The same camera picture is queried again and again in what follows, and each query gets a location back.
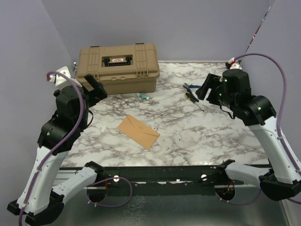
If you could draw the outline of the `brown paper envelope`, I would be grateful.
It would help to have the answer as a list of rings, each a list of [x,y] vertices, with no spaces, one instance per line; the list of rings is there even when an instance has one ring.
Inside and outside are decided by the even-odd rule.
[[[118,125],[117,129],[130,139],[149,150],[160,134],[131,115]]]

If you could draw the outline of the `green white glue stick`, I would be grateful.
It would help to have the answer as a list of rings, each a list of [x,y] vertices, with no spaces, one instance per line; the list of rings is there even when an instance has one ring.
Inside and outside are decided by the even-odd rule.
[[[145,95],[145,94],[142,94],[142,93],[137,93],[137,96],[138,96],[139,98],[144,99],[144,100],[149,100],[149,99],[150,99],[149,96],[147,96],[147,95]]]

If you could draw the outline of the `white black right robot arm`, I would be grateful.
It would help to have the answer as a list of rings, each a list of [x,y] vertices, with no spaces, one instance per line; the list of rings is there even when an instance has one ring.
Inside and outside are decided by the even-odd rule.
[[[231,110],[260,142],[270,168],[257,168],[227,160],[218,166],[216,179],[221,184],[239,180],[254,185],[274,201],[293,198],[301,192],[301,163],[277,128],[277,113],[264,96],[252,95],[248,73],[229,69],[222,76],[208,74],[196,91],[200,100]]]

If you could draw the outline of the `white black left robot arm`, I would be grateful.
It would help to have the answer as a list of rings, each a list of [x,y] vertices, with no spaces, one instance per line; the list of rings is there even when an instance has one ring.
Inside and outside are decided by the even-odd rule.
[[[30,226],[53,223],[74,195],[87,185],[100,185],[104,179],[102,167],[91,161],[70,179],[54,185],[74,142],[91,123],[88,117],[90,107],[107,97],[103,85],[90,74],[84,78],[93,88],[91,91],[60,72],[47,74],[48,81],[58,82],[59,78],[66,84],[54,92],[56,111],[41,128],[37,155],[27,185],[21,196],[7,207],[9,212],[19,216],[20,226],[23,222]]]

